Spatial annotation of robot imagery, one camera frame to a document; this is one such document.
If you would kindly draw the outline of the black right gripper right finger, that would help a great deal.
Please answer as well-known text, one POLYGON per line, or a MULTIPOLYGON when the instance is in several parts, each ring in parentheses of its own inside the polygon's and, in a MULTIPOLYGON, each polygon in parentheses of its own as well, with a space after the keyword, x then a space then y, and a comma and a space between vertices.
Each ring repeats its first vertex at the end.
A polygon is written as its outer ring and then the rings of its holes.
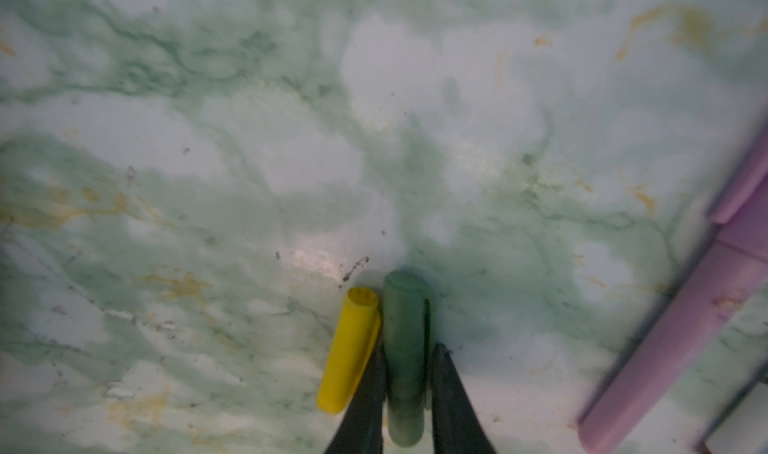
POLYGON ((438 343, 430 372, 432 436, 436 454, 495 454, 448 348, 438 343))

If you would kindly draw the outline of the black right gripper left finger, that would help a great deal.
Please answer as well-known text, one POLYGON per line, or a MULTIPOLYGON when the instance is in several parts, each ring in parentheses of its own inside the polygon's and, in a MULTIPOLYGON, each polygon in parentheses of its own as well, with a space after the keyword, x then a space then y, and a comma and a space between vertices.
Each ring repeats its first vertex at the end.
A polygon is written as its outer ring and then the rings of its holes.
POLYGON ((387 370, 383 348, 371 354, 360 383, 325 454, 381 454, 387 370))

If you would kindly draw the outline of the yellow pen cap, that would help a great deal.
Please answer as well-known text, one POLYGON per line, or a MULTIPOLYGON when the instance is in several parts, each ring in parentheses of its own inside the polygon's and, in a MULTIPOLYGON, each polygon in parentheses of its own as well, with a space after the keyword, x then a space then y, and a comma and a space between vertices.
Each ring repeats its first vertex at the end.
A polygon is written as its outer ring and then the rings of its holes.
POLYGON ((343 300, 316 397, 321 411, 335 415, 347 407, 377 343, 380 328, 377 294, 366 287, 351 288, 343 300))

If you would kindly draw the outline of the green pen cap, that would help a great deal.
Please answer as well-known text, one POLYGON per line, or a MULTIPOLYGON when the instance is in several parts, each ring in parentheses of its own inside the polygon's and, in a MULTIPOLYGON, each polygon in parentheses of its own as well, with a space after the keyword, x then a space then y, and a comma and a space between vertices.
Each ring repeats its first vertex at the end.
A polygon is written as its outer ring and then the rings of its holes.
POLYGON ((415 273, 398 270, 384 278, 383 350, 387 369, 389 436, 411 447, 424 432, 430 356, 433 350, 433 290, 415 273))

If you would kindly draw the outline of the white marker pen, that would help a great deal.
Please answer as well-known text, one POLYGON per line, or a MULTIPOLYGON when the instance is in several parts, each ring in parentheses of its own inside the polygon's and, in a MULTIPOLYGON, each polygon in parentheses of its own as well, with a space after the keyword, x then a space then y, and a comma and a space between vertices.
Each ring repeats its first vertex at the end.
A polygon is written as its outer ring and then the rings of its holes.
POLYGON ((701 443, 700 452, 767 452, 767 365, 716 422, 701 443))

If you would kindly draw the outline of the pink pen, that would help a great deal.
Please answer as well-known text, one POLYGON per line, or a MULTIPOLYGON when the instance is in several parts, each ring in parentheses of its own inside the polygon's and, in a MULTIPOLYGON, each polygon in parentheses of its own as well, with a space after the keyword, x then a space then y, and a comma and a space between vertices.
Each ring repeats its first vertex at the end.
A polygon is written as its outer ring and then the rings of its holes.
POLYGON ((682 288, 578 428, 589 453, 613 452, 767 281, 767 136, 711 211, 717 233, 682 288))

